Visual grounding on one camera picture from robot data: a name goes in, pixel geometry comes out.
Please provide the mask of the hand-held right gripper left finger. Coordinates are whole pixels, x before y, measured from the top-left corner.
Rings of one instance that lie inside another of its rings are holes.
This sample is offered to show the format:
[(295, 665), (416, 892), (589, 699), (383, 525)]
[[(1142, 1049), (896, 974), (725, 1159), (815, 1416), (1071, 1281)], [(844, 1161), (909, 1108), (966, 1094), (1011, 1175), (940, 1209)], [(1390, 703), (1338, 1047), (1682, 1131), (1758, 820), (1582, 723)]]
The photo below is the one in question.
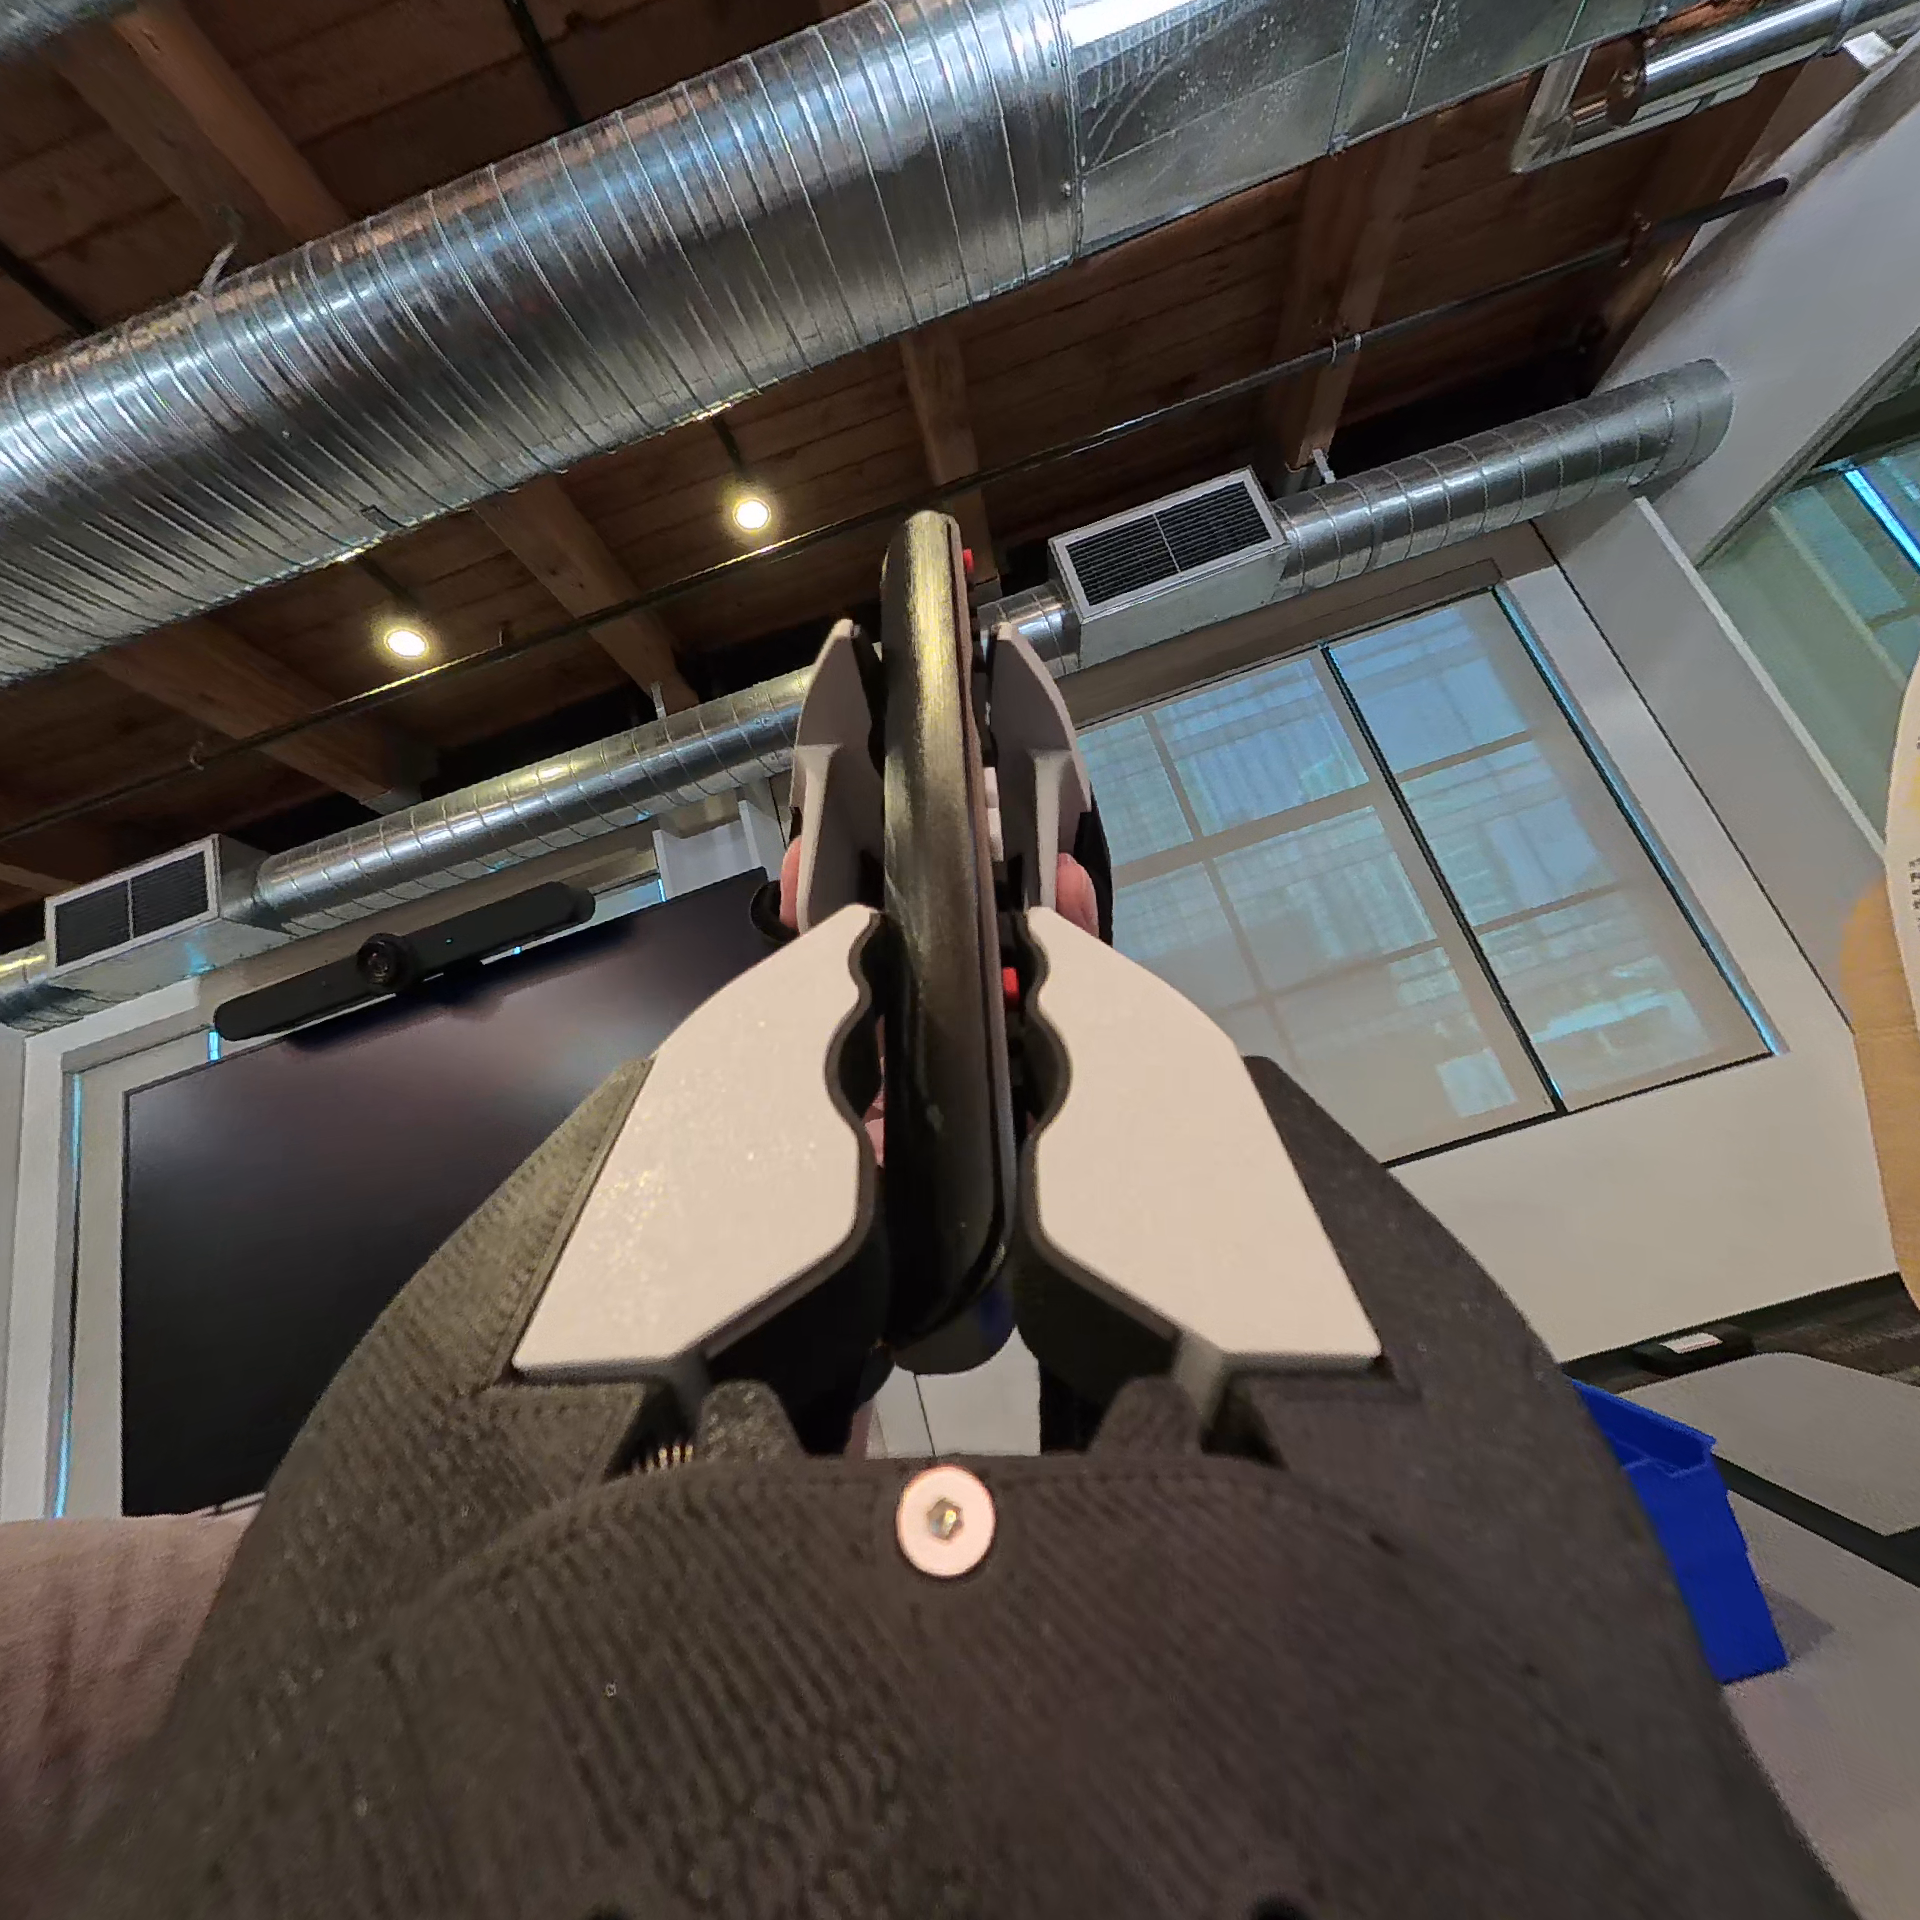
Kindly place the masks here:
[(805, 1443), (854, 1443), (885, 1375), (888, 1279), (864, 1121), (883, 948), (837, 909), (661, 1044), (570, 1201), (517, 1384), (661, 1389), (695, 1424), (765, 1384)]

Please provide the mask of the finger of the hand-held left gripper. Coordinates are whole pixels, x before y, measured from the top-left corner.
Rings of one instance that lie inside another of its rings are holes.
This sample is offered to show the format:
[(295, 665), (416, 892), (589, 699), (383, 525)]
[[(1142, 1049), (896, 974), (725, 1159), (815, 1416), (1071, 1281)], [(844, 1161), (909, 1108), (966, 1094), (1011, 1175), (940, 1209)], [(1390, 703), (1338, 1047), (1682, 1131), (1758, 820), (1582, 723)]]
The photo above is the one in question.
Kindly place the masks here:
[(1064, 697), (1020, 630), (987, 646), (995, 820), (1012, 899), (1114, 940), (1114, 857)]
[(806, 933), (846, 905), (883, 902), (879, 657), (840, 617), (802, 699), (790, 764), (786, 923)]

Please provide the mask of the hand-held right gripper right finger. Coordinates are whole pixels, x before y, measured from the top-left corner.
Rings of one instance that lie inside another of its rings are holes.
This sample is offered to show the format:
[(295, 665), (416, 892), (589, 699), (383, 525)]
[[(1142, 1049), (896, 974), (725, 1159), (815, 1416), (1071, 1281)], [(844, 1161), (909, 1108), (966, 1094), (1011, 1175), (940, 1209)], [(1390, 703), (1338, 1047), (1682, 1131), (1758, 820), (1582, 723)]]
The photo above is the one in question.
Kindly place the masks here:
[(1083, 929), (1031, 929), (1015, 1318), (1038, 1365), (1110, 1404), (1171, 1379), (1208, 1424), (1248, 1375), (1383, 1358), (1250, 1064), (1163, 979)]

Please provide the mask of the black remote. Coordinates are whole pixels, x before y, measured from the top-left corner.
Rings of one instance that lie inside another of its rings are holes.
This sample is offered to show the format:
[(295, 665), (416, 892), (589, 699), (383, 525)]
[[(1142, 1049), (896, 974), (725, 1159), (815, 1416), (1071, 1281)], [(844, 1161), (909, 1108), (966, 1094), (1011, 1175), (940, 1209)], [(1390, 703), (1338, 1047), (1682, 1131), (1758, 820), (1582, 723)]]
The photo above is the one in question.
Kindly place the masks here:
[(883, 558), (874, 692), (888, 1337), (915, 1375), (966, 1374), (1012, 1327), (1016, 1126), (972, 680), (957, 525), (915, 511)]

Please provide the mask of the white air vent grille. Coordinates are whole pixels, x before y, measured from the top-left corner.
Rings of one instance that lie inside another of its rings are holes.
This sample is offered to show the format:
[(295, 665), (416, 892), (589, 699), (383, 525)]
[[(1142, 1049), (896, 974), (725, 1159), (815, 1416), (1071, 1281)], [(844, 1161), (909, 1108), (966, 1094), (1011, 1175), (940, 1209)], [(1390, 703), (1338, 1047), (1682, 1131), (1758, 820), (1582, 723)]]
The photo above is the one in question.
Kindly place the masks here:
[(51, 979), (63, 989), (117, 979), (144, 991), (286, 943), (287, 933), (255, 913), (261, 862), (253, 848), (213, 833), (47, 896)]
[(1242, 465), (1055, 535), (1047, 558), (1067, 655), (1093, 667), (1269, 605), (1286, 541)]

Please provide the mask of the large window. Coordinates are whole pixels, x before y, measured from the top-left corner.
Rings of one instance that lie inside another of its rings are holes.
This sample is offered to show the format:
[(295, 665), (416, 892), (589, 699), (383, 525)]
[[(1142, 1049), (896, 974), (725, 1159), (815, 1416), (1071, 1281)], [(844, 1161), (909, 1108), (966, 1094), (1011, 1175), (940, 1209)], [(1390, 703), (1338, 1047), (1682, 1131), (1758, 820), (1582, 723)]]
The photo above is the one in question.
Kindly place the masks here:
[(1390, 1166), (1775, 1049), (1506, 588), (1082, 744), (1116, 945)]

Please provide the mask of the black video bar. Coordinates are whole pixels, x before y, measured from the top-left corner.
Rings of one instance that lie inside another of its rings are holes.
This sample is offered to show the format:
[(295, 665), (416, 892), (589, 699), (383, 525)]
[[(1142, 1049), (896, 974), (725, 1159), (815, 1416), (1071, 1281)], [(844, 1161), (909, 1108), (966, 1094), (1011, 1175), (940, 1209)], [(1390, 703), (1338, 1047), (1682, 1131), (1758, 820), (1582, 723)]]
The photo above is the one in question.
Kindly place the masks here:
[(471, 969), (490, 957), (591, 918), (586, 887), (548, 879), (514, 896), (408, 933), (375, 933), (344, 957), (230, 996), (210, 1019), (223, 1044), (266, 1040), (356, 1005), (402, 996), (435, 975)]

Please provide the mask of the blue plastic bin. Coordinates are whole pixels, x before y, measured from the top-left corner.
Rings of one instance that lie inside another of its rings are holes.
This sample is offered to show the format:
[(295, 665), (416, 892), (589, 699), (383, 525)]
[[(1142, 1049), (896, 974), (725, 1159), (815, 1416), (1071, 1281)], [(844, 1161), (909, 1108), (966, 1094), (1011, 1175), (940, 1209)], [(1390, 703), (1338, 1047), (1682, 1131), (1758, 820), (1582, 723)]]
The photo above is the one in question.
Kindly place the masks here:
[(1788, 1649), (1734, 1518), (1715, 1440), (1654, 1407), (1574, 1383), (1664, 1550), (1701, 1653), (1723, 1687), (1775, 1672)]

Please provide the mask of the instruction sheet on stand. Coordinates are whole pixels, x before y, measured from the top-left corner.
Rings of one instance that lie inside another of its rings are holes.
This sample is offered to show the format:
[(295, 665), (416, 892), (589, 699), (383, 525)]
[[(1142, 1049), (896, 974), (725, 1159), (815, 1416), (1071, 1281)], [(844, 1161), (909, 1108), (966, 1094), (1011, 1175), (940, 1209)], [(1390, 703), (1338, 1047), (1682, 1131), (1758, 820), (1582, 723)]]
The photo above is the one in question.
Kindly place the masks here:
[(1891, 1247), (1917, 1301), (1917, 1030), (1878, 879), (1860, 894), (1840, 936), (1840, 1004), (1854, 1032)]

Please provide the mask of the slim silver air duct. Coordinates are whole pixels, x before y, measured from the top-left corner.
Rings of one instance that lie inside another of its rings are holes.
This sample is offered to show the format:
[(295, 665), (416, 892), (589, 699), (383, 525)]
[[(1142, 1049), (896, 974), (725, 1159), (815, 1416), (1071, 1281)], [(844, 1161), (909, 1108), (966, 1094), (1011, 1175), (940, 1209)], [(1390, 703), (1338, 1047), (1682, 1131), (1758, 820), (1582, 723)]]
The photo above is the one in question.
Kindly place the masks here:
[[(1399, 462), (1266, 501), (1242, 485), (1266, 535), (1103, 605), (1082, 608), (1064, 563), (1047, 589), (983, 608), (1055, 678), (1279, 608), (1370, 573), (1467, 547), (1514, 525), (1660, 486), (1702, 464), (1734, 414), (1731, 377), (1709, 358), (1627, 381)], [(5, 1028), (40, 1032), (118, 1004), (572, 857), (789, 767), (802, 665), (661, 723), (461, 785), (366, 827), (266, 854), (213, 912), (96, 957), (76, 974), (46, 948), (5, 955)]]

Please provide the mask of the large silver air duct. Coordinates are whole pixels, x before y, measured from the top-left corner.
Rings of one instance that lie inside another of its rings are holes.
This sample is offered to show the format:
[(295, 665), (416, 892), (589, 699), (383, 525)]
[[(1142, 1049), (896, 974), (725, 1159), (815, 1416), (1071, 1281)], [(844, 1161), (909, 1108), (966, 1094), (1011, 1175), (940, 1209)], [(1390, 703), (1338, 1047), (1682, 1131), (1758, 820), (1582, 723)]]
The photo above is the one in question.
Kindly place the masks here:
[(356, 558), (1646, 32), (859, 5), (5, 373), (2, 680)]

